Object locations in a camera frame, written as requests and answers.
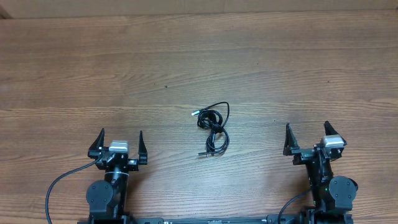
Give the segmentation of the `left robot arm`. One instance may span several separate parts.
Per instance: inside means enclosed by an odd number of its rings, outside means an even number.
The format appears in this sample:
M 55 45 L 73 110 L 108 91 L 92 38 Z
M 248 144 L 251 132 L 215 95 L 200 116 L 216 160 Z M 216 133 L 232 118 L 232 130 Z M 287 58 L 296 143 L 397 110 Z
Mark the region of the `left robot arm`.
M 88 157 L 95 166 L 104 170 L 104 179 L 93 182 L 86 191 L 90 206 L 88 223 L 135 223 L 134 217 L 125 212 L 129 173 L 139 170 L 148 162 L 143 136 L 139 135 L 138 158 L 129 158 L 129 143 L 113 140 L 104 146 L 104 130 L 88 149 Z

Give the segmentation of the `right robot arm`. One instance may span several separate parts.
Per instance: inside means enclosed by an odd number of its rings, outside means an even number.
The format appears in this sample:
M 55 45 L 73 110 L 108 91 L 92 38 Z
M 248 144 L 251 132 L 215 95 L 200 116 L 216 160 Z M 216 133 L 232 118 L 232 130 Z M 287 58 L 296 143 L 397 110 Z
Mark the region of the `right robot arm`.
M 312 148 L 302 149 L 292 131 L 286 125 L 283 155 L 292 156 L 293 165 L 304 165 L 310 188 L 290 199 L 280 210 L 278 223 L 353 223 L 348 213 L 353 209 L 353 200 L 358 191 L 358 184 L 345 176 L 335 176 L 331 162 L 342 157 L 347 145 L 333 126 L 324 122 L 325 135 Z M 311 193 L 313 206 L 305 207 L 293 218 L 283 216 L 284 210 L 294 201 Z

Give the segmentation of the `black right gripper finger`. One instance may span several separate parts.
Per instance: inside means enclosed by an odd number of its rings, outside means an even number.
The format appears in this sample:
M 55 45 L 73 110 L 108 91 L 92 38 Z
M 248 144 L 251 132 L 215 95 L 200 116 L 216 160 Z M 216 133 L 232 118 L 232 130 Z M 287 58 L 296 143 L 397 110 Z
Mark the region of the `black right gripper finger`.
M 325 121 L 324 122 L 324 128 L 325 128 L 325 135 L 338 134 L 338 132 L 333 128 L 333 126 L 330 124 L 329 121 Z
M 293 134 L 290 123 L 287 123 L 286 130 L 285 130 L 284 150 L 298 150 L 298 149 L 300 149 L 300 147 L 299 147 L 297 140 Z

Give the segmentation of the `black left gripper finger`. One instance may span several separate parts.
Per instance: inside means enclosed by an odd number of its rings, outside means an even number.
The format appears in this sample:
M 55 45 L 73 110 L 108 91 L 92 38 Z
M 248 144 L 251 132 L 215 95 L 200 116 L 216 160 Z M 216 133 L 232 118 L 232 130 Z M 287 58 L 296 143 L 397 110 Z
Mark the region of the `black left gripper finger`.
M 101 129 L 98 137 L 89 147 L 89 151 L 100 151 L 104 145 L 104 128 Z
M 143 133 L 140 131 L 138 153 L 140 159 L 147 159 L 147 149 L 143 139 Z

